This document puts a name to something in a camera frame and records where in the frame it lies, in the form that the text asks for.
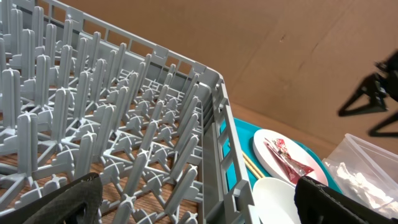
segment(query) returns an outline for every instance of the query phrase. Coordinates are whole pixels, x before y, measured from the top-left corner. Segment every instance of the white bowl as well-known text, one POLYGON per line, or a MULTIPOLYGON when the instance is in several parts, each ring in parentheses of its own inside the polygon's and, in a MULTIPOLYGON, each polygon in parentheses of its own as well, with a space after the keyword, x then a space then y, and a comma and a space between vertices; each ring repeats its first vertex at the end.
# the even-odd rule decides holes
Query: white bowl
POLYGON ((300 224, 294 194, 294 187, 282 180, 259 179, 253 187, 253 199, 261 222, 300 224))
POLYGON ((328 179, 326 178, 326 175, 323 172, 322 168, 318 165, 315 159, 313 159, 313 157, 308 154, 303 148, 301 148, 291 139, 275 131, 266 129, 258 130, 256 131, 256 133, 254 133, 253 137, 254 153, 263 168, 265 168, 265 170, 272 177, 286 181, 288 184, 295 187, 295 184, 291 183, 291 181, 289 180, 282 165, 278 161, 276 161, 274 155, 272 155, 272 152, 270 152, 270 150, 264 144, 264 138, 268 139, 269 141, 271 141, 272 139, 283 139, 292 159, 304 165, 310 166, 313 169, 313 171, 307 174, 307 176, 312 177, 313 179, 328 186, 328 179))

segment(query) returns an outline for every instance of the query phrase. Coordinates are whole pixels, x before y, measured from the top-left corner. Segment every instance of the red wrapper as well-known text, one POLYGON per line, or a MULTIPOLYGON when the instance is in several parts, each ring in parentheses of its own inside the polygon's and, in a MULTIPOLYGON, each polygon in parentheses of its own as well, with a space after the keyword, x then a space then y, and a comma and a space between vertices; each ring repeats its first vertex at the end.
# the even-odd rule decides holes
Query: red wrapper
POLYGON ((277 149, 273 149, 272 148, 273 146, 271 146, 268 142, 264 142, 264 144, 267 146, 268 150, 270 150, 272 152, 272 154, 274 155, 274 157, 276 158, 278 163, 282 165, 282 167, 284 168, 285 173, 287 174, 287 177, 289 178, 291 183, 297 184, 297 181, 299 181, 299 178, 301 177, 301 175, 298 174, 292 168, 290 168, 290 166, 283 160, 282 156, 287 157, 288 159, 290 159, 290 162, 294 162, 296 166, 299 166, 301 169, 303 169, 305 172, 305 175, 307 175, 313 171, 313 169, 311 167, 306 166, 306 165, 292 159, 292 157, 290 156, 290 154, 287 151, 287 147, 286 147, 285 141, 283 139, 275 139, 275 140, 273 140, 273 142, 277 149))

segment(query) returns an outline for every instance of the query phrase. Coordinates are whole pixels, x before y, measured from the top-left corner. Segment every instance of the gray dish rack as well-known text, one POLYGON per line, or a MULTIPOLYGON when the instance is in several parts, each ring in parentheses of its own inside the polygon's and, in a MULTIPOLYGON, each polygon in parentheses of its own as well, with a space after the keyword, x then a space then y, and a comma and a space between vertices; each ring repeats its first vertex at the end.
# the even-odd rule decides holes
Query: gray dish rack
POLYGON ((37 1, 1 2, 0 156, 16 153, 17 165, 0 163, 0 216, 101 164, 101 181, 113 184, 119 200, 103 200, 98 223, 115 208, 113 223, 131 216, 137 223, 165 216, 172 223, 259 223, 223 77, 62 2, 44 2, 48 16, 37 1), (55 8, 65 11, 65 21, 53 17, 55 8), (87 22, 106 32, 85 32, 87 22), (129 43, 110 43, 110 32, 129 43), (131 51, 134 43, 153 51, 143 57, 131 51), (166 66, 169 57, 178 63, 166 66), (231 150, 223 156, 226 141, 231 150), (150 166, 155 162, 163 170, 150 166), (231 165, 237 181, 228 190, 231 165), (61 172, 68 178, 55 175, 61 172), (37 180, 46 177, 52 179, 41 187, 37 180), (140 178, 146 184, 139 189, 140 178), (165 183, 175 185, 169 198, 161 196, 165 183), (26 185, 29 191, 8 208, 26 185), (134 208, 148 192, 163 212, 134 208), (179 218, 182 200, 196 202, 198 213, 179 218))

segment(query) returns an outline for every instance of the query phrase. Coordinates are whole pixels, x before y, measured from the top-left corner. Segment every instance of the wooden stick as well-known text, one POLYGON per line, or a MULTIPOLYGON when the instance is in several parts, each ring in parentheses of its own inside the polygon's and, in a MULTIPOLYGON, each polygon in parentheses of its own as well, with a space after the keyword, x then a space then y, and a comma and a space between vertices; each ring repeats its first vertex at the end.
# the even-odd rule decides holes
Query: wooden stick
POLYGON ((247 161, 251 165, 251 167, 253 167, 253 169, 260 175, 260 177, 261 178, 265 177, 265 175, 260 171, 260 169, 253 163, 253 161, 250 160, 248 155, 246 155, 243 151, 242 151, 242 154, 243 154, 244 160, 247 161))
POLYGON ((253 175, 259 180, 261 179, 261 176, 254 170, 254 168, 250 165, 250 163, 247 160, 244 160, 244 163, 246 164, 246 167, 253 173, 253 175))

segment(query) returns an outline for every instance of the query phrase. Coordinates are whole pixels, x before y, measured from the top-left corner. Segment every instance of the blue tray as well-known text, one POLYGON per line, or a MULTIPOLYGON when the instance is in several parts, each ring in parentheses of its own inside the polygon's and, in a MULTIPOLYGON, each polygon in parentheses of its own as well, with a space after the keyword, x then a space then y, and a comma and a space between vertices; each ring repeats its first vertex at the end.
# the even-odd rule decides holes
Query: blue tray
MULTIPOLYGON (((266 176, 270 177, 271 175, 261 166, 260 162, 257 160, 256 155, 254 154, 252 144, 253 144, 253 136, 254 133, 262 128, 257 127, 253 124, 247 123, 245 121, 242 121, 238 118, 234 119, 236 130, 238 132, 238 137, 239 137, 239 142, 241 143, 242 150, 248 157, 255 163, 255 165, 260 169, 260 171, 266 176)), ((225 122, 221 125, 221 131, 224 130, 225 128, 225 122)), ((327 171, 326 167, 322 164, 322 161, 319 159, 319 157, 311 151, 307 146, 304 146, 302 143, 295 141, 299 146, 301 146, 304 150, 306 150, 314 159, 315 161, 319 164, 319 166, 322 168, 323 172, 325 173, 329 187, 332 188, 333 190, 342 193, 340 188, 337 186, 335 180, 331 177, 330 173, 327 171)), ((224 146, 223 146, 223 154, 224 156, 227 155, 229 152, 230 148, 228 146, 229 141, 226 141, 224 146)), ((226 177, 228 181, 228 188, 231 190, 231 188, 236 184, 236 175, 234 171, 234 165, 232 164, 231 167, 226 172, 226 177)), ((253 188, 254 183, 256 183, 257 179, 255 176, 252 174, 250 170, 248 171, 249 175, 249 180, 251 184, 251 188, 253 188)))

